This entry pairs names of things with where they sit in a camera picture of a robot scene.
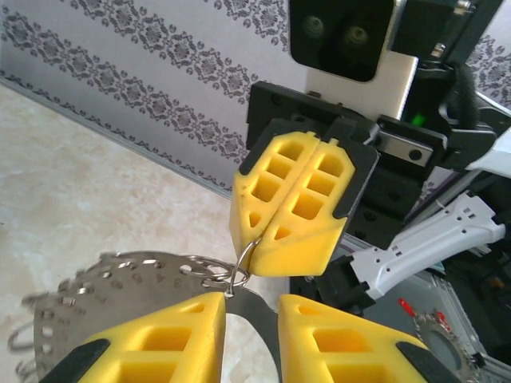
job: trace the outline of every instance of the yellow foam block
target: yellow foam block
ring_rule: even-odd
[[[80,383],[218,383],[225,298],[204,294],[94,335],[109,348]]]
[[[279,303],[279,343],[284,383],[425,380],[398,342],[426,349],[416,338],[297,295]]]
[[[238,255],[262,235],[319,142],[314,133],[276,136],[250,173],[234,175],[229,227]],[[241,266],[247,269],[248,262]]]
[[[276,210],[249,270],[265,277],[321,275],[347,222],[333,212],[354,173],[336,140],[321,142]]]

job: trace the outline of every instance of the patterned wallpaper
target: patterned wallpaper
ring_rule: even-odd
[[[504,0],[468,65],[479,92],[511,109],[511,1]]]
[[[4,0],[0,76],[228,193],[247,154],[250,86],[303,90],[306,70],[287,51],[286,8],[284,0]],[[469,60],[480,91],[505,106],[511,41],[501,19],[510,14],[507,2]]]

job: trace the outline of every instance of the red label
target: red label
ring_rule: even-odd
[[[446,316],[444,315],[444,313],[442,313],[441,311],[437,311],[437,317],[438,319],[440,319],[440,321],[442,321],[442,324],[447,328],[447,330],[450,331],[450,327],[447,324]]]
[[[410,315],[411,317],[415,316],[414,309],[412,309],[412,307],[408,304],[408,302],[405,301],[403,298],[399,299],[399,304],[401,305],[401,307],[403,309],[405,309],[405,311],[408,313],[408,315]]]

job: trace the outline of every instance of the camera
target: camera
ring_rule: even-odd
[[[323,72],[371,81],[395,7],[394,0],[290,0],[291,55]]]

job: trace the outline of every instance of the camera lens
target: camera lens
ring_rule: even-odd
[[[309,16],[303,23],[303,30],[310,38],[320,38],[323,36],[325,27],[320,18],[316,16]]]
[[[369,36],[365,29],[359,26],[352,26],[344,37],[344,42],[354,48],[361,48],[369,41]]]

